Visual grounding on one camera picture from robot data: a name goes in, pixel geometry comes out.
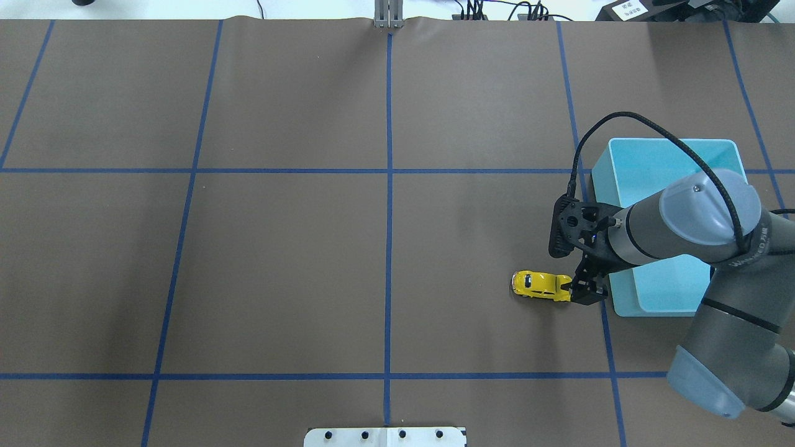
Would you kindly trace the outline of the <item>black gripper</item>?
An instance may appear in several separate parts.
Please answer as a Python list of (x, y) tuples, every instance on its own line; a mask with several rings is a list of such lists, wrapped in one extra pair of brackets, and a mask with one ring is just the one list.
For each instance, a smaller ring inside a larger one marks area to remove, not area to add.
[(578, 274), (569, 288), (570, 302), (593, 305), (609, 297), (607, 275), (628, 270), (628, 263), (617, 255), (607, 240), (586, 240)]

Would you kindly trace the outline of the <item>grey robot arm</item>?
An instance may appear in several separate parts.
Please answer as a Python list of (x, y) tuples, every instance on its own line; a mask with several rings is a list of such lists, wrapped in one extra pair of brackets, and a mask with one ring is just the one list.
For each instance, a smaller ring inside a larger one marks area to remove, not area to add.
[(793, 314), (793, 221), (743, 176), (694, 173), (628, 207), (562, 197), (553, 220), (564, 252), (583, 252), (568, 286), (577, 304), (608, 298), (608, 274), (681, 255), (710, 266), (668, 385), (722, 418), (753, 409), (793, 427), (793, 349), (779, 343)]

